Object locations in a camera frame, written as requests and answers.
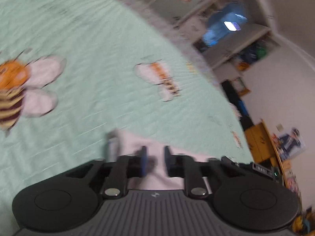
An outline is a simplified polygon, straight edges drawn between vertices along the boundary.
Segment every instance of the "picture frame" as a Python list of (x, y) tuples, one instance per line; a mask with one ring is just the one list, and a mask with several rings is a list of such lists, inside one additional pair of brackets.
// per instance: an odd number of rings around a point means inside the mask
[(250, 93), (251, 91), (246, 87), (241, 77), (237, 77), (231, 81), (232, 86), (240, 97)]

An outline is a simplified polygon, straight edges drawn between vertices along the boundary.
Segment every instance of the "white shelf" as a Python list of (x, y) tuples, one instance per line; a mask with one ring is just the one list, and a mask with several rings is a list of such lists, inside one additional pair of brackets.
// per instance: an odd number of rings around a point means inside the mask
[(229, 33), (216, 45), (202, 53), (212, 69), (232, 58), (270, 30), (269, 27), (251, 23), (244, 24), (241, 28), (240, 31)]

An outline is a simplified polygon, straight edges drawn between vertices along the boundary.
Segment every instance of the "metal screw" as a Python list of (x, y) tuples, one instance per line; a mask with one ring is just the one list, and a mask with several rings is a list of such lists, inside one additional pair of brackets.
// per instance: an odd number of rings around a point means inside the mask
[(116, 188), (108, 188), (105, 190), (105, 194), (108, 196), (117, 196), (120, 194), (120, 190)]
[(207, 190), (201, 187), (196, 187), (196, 188), (193, 188), (191, 192), (194, 195), (205, 195), (207, 193)]

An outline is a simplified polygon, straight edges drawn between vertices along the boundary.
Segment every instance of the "poster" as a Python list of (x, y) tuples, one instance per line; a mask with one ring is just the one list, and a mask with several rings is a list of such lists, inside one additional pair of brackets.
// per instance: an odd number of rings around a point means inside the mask
[(282, 131), (278, 136), (274, 134), (273, 142), (282, 161), (291, 159), (305, 150), (305, 142), (295, 127)]

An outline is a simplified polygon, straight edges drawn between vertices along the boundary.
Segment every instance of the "mint green bedspread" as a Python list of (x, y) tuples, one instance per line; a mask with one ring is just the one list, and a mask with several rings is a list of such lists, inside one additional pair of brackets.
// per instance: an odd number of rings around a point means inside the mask
[[(38, 118), (21, 116), (8, 136), (0, 131), (0, 235), (18, 229), (11, 203), (21, 189), (106, 157), (106, 133), (114, 128), (212, 157), (252, 160), (223, 95), (116, 0), (0, 0), (0, 51), (0, 64), (22, 51), (25, 63), (49, 54), (67, 60), (43, 87), (57, 95), (57, 107)], [(181, 88), (168, 102), (134, 73), (136, 64), (160, 59)]]

